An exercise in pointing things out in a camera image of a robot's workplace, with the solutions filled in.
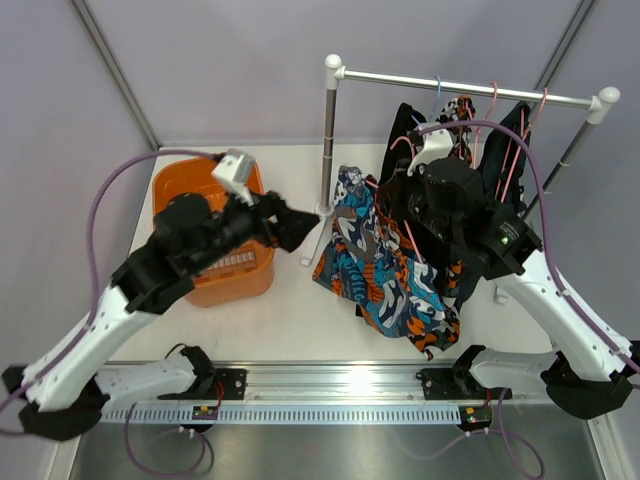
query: orange laundry basket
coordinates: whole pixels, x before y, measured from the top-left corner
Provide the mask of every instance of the orange laundry basket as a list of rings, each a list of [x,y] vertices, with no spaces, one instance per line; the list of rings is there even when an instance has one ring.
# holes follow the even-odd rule
[[[211,176],[214,164],[208,158],[193,158],[163,168],[153,180],[153,214],[164,210],[169,201],[182,193],[199,193],[212,210],[226,203],[224,188]],[[254,164],[247,182],[249,189],[264,193],[260,170]],[[264,293],[273,282],[273,248],[250,240],[222,258],[195,279],[195,290],[185,298],[198,307],[212,307]]]

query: black bracket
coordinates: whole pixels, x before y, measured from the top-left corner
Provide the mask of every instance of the black bracket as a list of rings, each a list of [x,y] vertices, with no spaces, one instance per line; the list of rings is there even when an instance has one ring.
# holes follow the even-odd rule
[[[184,392],[161,395],[159,400],[218,400],[216,385],[221,385],[222,400],[244,400],[247,388],[247,371],[244,368],[216,368],[211,387],[205,392]]]
[[[488,390],[491,390],[491,398],[497,399],[502,387],[484,388],[470,373],[473,359],[484,349],[482,345],[472,345],[452,367],[429,367],[416,373],[416,378],[422,382],[425,400],[486,400]],[[511,398],[511,390],[505,398]]]
[[[482,407],[460,406],[460,425],[463,432],[474,432],[489,428],[493,420],[493,409],[489,405]]]
[[[416,378],[422,382],[422,393],[425,400],[486,400],[487,388],[476,382],[471,375],[468,377],[456,374],[453,367],[423,368],[416,373]],[[497,399],[502,388],[492,388],[491,398]],[[511,391],[505,398],[511,398]]]

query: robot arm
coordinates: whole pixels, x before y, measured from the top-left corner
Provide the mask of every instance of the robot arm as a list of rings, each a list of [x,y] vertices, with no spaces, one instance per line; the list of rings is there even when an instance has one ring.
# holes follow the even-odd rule
[[[454,370],[485,388],[509,387],[515,394],[548,395],[568,413],[583,419],[622,406],[632,391],[634,373],[620,353],[638,362],[639,342],[613,330],[566,281],[568,293],[616,345],[612,351],[569,305],[552,280],[541,241],[511,207],[487,199],[482,178],[466,162],[448,157],[419,167],[407,178],[400,204],[450,247],[475,273],[517,300],[549,335],[553,351],[543,354],[497,352],[470,347]]]
[[[67,440],[113,409],[163,394],[212,389],[215,368],[198,347],[147,365],[100,369],[129,337],[193,290],[193,277],[224,255],[250,239],[292,252],[317,224],[316,215],[289,209],[273,192],[251,193],[246,180],[253,162],[242,152],[227,152],[213,171],[229,193],[223,212],[211,212],[206,198],[197,194],[172,199],[155,216],[147,243],[114,272],[95,320],[89,325],[87,314],[38,361],[4,371],[9,392],[28,387],[23,395],[27,405],[20,412],[25,432]],[[70,345],[64,358],[41,375]]]

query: purple cable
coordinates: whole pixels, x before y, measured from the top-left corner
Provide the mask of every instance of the purple cable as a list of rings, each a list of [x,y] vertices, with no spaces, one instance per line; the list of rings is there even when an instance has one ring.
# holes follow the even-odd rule
[[[146,153],[143,155],[139,155],[135,158],[132,158],[128,162],[123,163],[118,168],[116,168],[111,175],[107,177],[107,179],[102,183],[100,188],[98,189],[98,193],[93,199],[93,203],[91,204],[91,209],[89,210],[89,219],[87,221],[87,230],[86,230],[86,243],[87,243],[87,257],[89,259],[89,273],[91,275],[91,309],[89,310],[89,317],[87,318],[87,322],[85,323],[85,327],[82,328],[75,337],[69,342],[69,344],[62,349],[62,351],[56,355],[40,372],[35,375],[35,379],[39,380],[44,377],[47,373],[49,373],[56,365],[58,365],[67,354],[75,348],[80,340],[86,335],[89,328],[93,325],[96,319],[96,314],[98,312],[98,300],[100,298],[99,292],[99,284],[98,284],[98,266],[96,264],[96,256],[93,246],[93,225],[96,220],[96,213],[98,212],[98,206],[102,201],[102,197],[104,197],[105,192],[111,186],[113,181],[120,176],[122,172],[127,170],[129,167],[137,165],[138,163],[144,162],[145,160],[152,160],[156,157],[166,156],[166,155],[189,155],[196,157],[208,157],[212,158],[213,155],[207,152],[201,152],[199,150],[186,150],[186,149],[167,149],[161,152],[153,152]],[[14,391],[11,395],[5,398],[2,403],[0,403],[0,415],[2,412],[6,410],[6,408],[19,397],[24,395],[24,393],[33,386],[33,382],[22,385],[16,391]],[[14,432],[11,430],[5,430],[0,428],[0,436],[6,437],[20,437],[23,435],[27,435],[25,432]]]
[[[513,453],[511,445],[509,445],[509,439],[507,438],[507,436],[513,436],[517,438],[517,434],[509,432],[506,428],[504,428],[504,418],[502,417],[502,402],[504,401],[504,397],[508,391],[508,388],[503,388],[502,392],[500,392],[500,397],[498,398],[498,425],[500,426],[500,430],[498,430],[497,432],[502,435],[504,447],[507,449],[509,458],[511,459],[513,466],[516,467],[516,470],[518,470],[525,478],[528,478],[529,480],[542,480],[546,474],[546,470],[544,467],[544,462],[542,461],[542,457],[540,456],[538,451],[533,448],[533,446],[524,438],[518,438],[518,440],[529,447],[529,450],[533,452],[533,454],[536,456],[536,459],[538,460],[538,464],[540,465],[540,473],[537,476],[534,476],[530,473],[527,473],[527,471],[522,467],[515,454]]]
[[[451,450],[453,447],[455,447],[458,443],[462,442],[463,440],[466,440],[467,438],[471,438],[472,436],[477,436],[477,435],[500,435],[504,442],[505,445],[507,446],[507,453],[509,454],[509,458],[511,459],[511,461],[513,462],[514,466],[516,467],[516,469],[518,470],[518,472],[520,472],[522,475],[524,475],[527,479],[529,480],[542,480],[545,475],[546,475],[546,468],[544,465],[544,461],[542,460],[542,456],[540,455],[540,453],[536,450],[536,448],[531,444],[531,442],[529,442],[526,438],[524,438],[522,435],[515,433],[515,432],[511,432],[509,430],[506,430],[504,428],[504,426],[502,425],[502,413],[501,410],[498,410],[498,418],[500,419],[500,425],[501,428],[495,429],[495,428],[487,428],[482,429],[482,430],[474,430],[473,432],[469,432],[468,435],[462,435],[459,437],[454,438],[453,440],[451,440],[447,445],[445,445],[442,449],[440,449],[439,451],[437,451],[436,453],[432,454],[432,455],[420,455],[417,454],[415,452],[412,452],[411,450],[409,450],[407,447],[405,447],[402,442],[400,441],[400,439],[398,438],[397,434],[391,430],[391,433],[393,435],[393,437],[395,438],[396,442],[398,443],[398,445],[400,445],[400,448],[402,448],[402,450],[411,458],[413,458],[414,460],[418,460],[418,461],[431,461],[431,460],[435,460],[436,458],[440,457],[441,455],[444,455],[445,453],[447,453],[449,450]],[[537,477],[534,477],[530,474],[528,474],[526,471],[524,471],[524,469],[522,468],[522,466],[520,465],[520,462],[518,462],[515,458],[515,456],[513,455],[512,451],[511,451],[511,447],[507,442],[507,437],[511,437],[514,440],[517,440],[518,442],[522,443],[525,447],[527,447],[531,453],[533,453],[533,455],[536,457],[536,460],[538,460],[538,465],[540,466],[540,474]]]
[[[141,472],[144,472],[148,475],[153,475],[155,477],[159,477],[159,478],[183,478],[183,477],[187,477],[189,475],[192,475],[195,473],[195,471],[198,469],[198,467],[202,464],[202,461],[204,460],[204,456],[206,453],[206,450],[209,450],[210,456],[211,456],[211,462],[209,464],[209,467],[207,468],[207,470],[210,470],[213,467],[213,463],[215,461],[215,455],[213,453],[213,446],[211,445],[211,442],[209,442],[209,440],[207,439],[207,437],[205,437],[203,434],[201,434],[200,432],[196,432],[194,431],[194,433],[198,436],[198,440],[200,440],[200,455],[198,456],[198,459],[194,462],[193,465],[191,465],[189,468],[182,470],[181,472],[174,472],[174,473],[166,473],[166,472],[160,472],[158,470],[154,470],[152,468],[147,467],[144,463],[142,463],[140,460],[138,460],[138,458],[136,457],[135,453],[133,452],[133,448],[131,448],[131,441],[129,440],[129,426],[130,426],[130,420],[131,420],[131,415],[133,414],[133,410],[136,408],[136,404],[134,403],[133,405],[131,405],[131,408],[129,409],[129,412],[127,413],[127,416],[125,418],[124,421],[124,448],[127,451],[127,457],[129,457],[129,460],[131,460],[131,463],[133,463],[136,468],[138,468],[138,470],[140,470]],[[171,429],[171,430],[167,430],[165,432],[162,432],[160,435],[157,435],[155,437],[153,437],[149,443],[155,442],[156,440],[160,440],[161,438],[167,437],[173,433],[179,433],[178,430],[176,429]]]
[[[564,293],[567,291],[567,287],[562,282],[560,278],[560,272],[558,271],[558,267],[556,265],[553,249],[551,246],[551,237],[549,233],[549,224],[547,217],[547,201],[545,199],[545,193],[542,188],[542,181],[540,171],[538,170],[538,161],[535,159],[535,156],[529,149],[529,146],[524,142],[522,138],[516,135],[514,132],[509,130],[507,127],[489,122],[487,120],[463,120],[459,122],[450,122],[445,123],[443,125],[436,125],[434,127],[427,127],[420,130],[420,135],[425,135],[431,132],[437,132],[438,130],[445,130],[456,127],[469,127],[469,126],[478,126],[478,127],[489,127],[494,130],[498,130],[501,133],[511,137],[514,142],[518,144],[519,147],[522,148],[522,151],[525,153],[527,158],[529,159],[529,165],[531,167],[531,171],[533,173],[533,179],[536,185],[536,190],[538,193],[538,202],[540,205],[540,220],[542,222],[542,240],[544,243],[544,256],[547,261],[547,267],[549,268],[549,272],[551,273],[551,277],[553,278],[553,282],[556,284],[558,291]],[[585,312],[582,307],[575,301],[575,299],[569,294],[562,295],[566,302],[571,306],[574,312],[593,330],[593,332],[600,337],[600,339],[611,349],[613,353],[617,352],[617,355],[626,363],[632,370],[636,373],[640,374],[640,366],[636,364],[629,356],[625,355],[622,352],[618,351],[618,346],[616,343],[609,338],[609,336],[589,317],[589,314]]]

